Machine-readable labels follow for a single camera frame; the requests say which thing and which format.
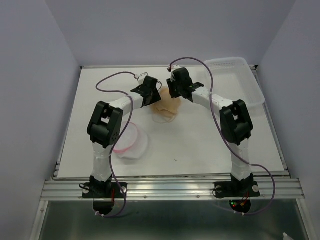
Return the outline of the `beige bra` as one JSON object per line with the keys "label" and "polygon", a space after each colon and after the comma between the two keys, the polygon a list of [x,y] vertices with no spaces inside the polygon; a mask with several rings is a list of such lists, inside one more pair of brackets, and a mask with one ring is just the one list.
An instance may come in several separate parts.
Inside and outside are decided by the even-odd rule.
{"label": "beige bra", "polygon": [[150,106],[152,120],[158,124],[171,123],[177,117],[182,101],[180,98],[171,98],[168,87],[162,87],[159,94],[161,100]]}

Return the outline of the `white mesh laundry bag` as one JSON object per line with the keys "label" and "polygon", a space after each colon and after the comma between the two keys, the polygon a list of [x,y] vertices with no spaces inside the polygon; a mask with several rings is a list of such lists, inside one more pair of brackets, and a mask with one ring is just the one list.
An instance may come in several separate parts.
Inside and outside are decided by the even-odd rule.
{"label": "white mesh laundry bag", "polygon": [[129,122],[113,152],[121,159],[138,160],[146,153],[148,145],[147,133],[139,125]]}

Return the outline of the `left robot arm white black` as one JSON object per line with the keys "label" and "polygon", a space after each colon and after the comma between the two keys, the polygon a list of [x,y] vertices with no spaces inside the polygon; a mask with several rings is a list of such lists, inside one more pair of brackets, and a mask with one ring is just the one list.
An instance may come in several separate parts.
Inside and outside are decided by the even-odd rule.
{"label": "left robot arm white black", "polygon": [[129,115],[131,118],[134,110],[161,100],[157,89],[159,81],[146,73],[136,78],[138,86],[130,92],[100,88],[100,84],[109,78],[98,82],[96,90],[101,93],[123,94],[124,97],[109,103],[99,101],[96,104],[87,127],[87,134],[93,146],[93,170],[89,182],[80,185],[84,195],[93,194],[100,198],[111,193],[112,179],[117,178],[112,166],[112,153],[129,125],[127,123],[122,127],[123,117]]}

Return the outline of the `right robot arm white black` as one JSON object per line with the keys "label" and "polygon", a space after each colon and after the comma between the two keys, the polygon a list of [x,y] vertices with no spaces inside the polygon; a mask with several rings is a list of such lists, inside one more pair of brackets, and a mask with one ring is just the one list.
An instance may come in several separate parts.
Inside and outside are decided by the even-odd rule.
{"label": "right robot arm white black", "polygon": [[211,111],[214,123],[230,151],[230,181],[215,182],[213,195],[218,199],[242,197],[250,194],[254,183],[249,156],[249,138],[253,130],[247,106],[243,100],[232,101],[213,94],[200,82],[193,82],[189,71],[179,65],[167,69],[167,80],[172,98],[183,97]]}

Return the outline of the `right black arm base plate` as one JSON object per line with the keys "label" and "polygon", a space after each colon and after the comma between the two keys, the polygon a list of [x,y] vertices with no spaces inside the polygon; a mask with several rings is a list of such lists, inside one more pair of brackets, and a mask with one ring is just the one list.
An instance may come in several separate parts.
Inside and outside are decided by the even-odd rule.
{"label": "right black arm base plate", "polygon": [[242,198],[246,197],[259,197],[260,191],[254,191],[253,187],[257,186],[256,181],[242,182],[242,181],[216,181],[213,183],[215,192],[214,196],[218,199],[224,198]]}

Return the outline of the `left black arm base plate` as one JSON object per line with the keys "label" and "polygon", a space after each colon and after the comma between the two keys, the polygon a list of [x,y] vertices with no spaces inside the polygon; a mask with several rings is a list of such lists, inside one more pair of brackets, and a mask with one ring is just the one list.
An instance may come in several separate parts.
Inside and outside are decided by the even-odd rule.
{"label": "left black arm base plate", "polygon": [[124,194],[116,182],[80,183],[83,199],[124,199]]}

